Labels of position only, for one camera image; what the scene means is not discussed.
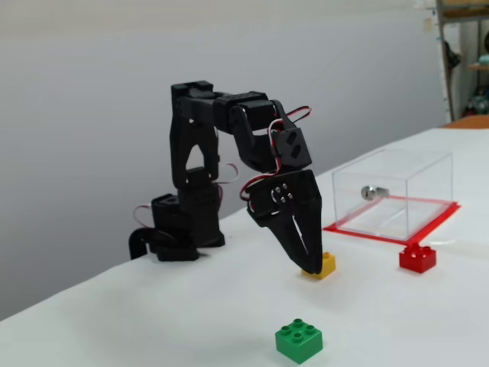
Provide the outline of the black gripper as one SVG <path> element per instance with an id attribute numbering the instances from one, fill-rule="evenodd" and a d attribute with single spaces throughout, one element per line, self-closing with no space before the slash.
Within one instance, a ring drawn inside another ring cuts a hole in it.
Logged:
<path id="1" fill-rule="evenodd" d="M 299 128 L 276 133 L 281 171 L 248 190 L 248 213 L 268 228 L 304 271 L 322 270 L 322 200 L 305 138 Z"/>

